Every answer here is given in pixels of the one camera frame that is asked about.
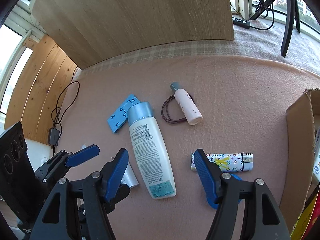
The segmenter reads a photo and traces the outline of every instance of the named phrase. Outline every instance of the cardboard box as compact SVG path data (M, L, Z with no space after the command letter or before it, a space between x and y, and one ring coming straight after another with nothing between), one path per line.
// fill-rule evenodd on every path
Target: cardboard box
M291 232L304 209L309 190L312 192L315 188L311 186L311 179L315 160L315 131L319 125L315 120L320 120L320 90L306 89L287 109L286 118L289 152L280 210Z

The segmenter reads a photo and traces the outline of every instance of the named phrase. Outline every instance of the plaid cloth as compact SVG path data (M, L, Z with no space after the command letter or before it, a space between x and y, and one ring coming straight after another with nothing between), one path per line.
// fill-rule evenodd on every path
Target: plaid cloth
M253 25L268 27L256 20ZM269 59L294 65L320 75L320 43L293 30L286 58L280 55L284 29L273 26L268 31L246 30L234 25L235 39L183 41L138 49L78 70L75 79L89 74L119 67L123 64L194 55L237 55Z

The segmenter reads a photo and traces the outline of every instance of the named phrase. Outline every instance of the wooden board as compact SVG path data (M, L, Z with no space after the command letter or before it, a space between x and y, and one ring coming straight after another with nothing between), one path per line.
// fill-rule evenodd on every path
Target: wooden board
M25 138L35 140L42 107L61 64L67 55L58 45L49 53L41 67L28 96L22 115Z
M36 141L47 144L49 129L52 127L51 112L56 107L58 96L71 82L72 74L76 67L76 64L69 57L66 57L57 72L42 108L36 131ZM58 106L61 106L64 97L65 93L61 95Z
M34 80L36 79L43 62L55 45L56 43L48 35L45 35L34 47L33 53L23 68L12 92L4 122L5 129L9 128L17 121L21 121L22 113Z
M32 14L81 69L157 44L234 38L229 0L36 0Z

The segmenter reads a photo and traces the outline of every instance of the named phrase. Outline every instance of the barcode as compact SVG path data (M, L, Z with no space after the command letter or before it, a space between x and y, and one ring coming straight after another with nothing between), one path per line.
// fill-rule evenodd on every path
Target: barcode
M150 134L148 125L146 125L146 124L142 125L142 129L143 129L144 135L146 137L146 140L150 139L151 138L151 134Z

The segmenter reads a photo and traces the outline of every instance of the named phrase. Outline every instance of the blue label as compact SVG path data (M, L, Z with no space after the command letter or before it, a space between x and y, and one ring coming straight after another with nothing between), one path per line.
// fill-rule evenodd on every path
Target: blue label
M174 189L169 180L149 186L149 189L154 197L163 197L174 193Z

